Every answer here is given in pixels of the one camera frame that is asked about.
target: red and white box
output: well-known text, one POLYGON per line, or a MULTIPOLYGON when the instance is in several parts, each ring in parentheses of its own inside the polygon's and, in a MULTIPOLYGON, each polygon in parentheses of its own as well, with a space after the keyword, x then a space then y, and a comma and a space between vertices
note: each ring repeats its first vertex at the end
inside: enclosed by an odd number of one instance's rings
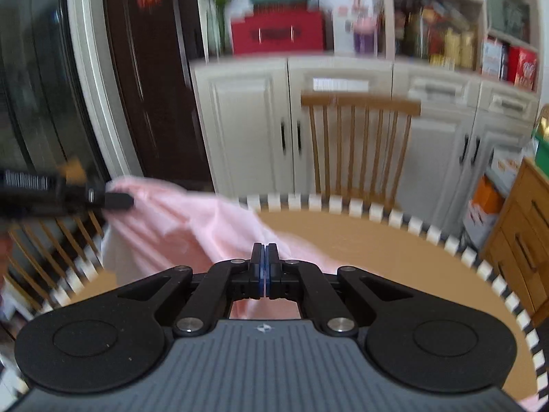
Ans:
POLYGON ((516 87, 534 89, 537 74, 537 54, 519 46, 509 48, 507 81, 516 87))
POLYGON ((232 20, 233 53, 324 51, 321 11, 257 13, 232 20))

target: red box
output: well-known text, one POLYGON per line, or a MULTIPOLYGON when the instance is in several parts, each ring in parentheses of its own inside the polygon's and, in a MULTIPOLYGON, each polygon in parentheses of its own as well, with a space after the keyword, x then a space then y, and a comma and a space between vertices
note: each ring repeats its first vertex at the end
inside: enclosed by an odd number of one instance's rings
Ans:
POLYGON ((324 51, 321 11, 257 13, 232 20, 231 30, 235 55, 324 51))
POLYGON ((537 54, 528 49, 512 46, 509 48, 507 81, 516 87, 534 89, 537 72, 537 54))

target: metal screw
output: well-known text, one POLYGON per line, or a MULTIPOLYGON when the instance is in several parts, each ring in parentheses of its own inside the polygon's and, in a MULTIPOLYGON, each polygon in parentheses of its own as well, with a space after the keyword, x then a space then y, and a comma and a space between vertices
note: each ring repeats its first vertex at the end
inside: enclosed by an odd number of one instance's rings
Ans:
POLYGON ((186 333, 198 331, 204 327, 204 322, 198 318, 182 318, 177 321, 177 328, 186 333))
POLYGON ((328 321, 328 328, 338 333, 351 331, 355 327, 355 321, 348 318, 333 318, 328 321))

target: round table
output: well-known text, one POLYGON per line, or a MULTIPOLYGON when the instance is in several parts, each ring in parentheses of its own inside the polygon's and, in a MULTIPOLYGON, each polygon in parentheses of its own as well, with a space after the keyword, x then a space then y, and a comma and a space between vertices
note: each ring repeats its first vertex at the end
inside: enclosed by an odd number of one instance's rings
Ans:
POLYGON ((398 211, 336 196, 249 196, 240 202, 275 231, 299 236, 335 260, 495 316, 517 341, 503 389, 516 400, 546 395, 545 360, 528 314, 491 266, 456 238, 398 211))

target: pink garment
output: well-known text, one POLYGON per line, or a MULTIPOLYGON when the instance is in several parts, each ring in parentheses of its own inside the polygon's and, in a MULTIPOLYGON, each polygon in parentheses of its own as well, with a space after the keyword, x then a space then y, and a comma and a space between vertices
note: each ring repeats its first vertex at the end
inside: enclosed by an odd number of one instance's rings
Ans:
MULTIPOLYGON (((116 273, 119 285, 134 282, 178 265, 208 272, 216 262, 249 259, 254 243, 276 243, 281 259, 314 262, 335 274, 345 263, 319 252, 304 240, 275 234, 256 213, 219 195, 188 192, 166 181, 121 177, 109 190, 130 193, 134 207, 105 212, 110 229, 103 241, 103 264, 116 273)), ((294 302, 241 300, 231 317, 240 319, 293 319, 294 302)))

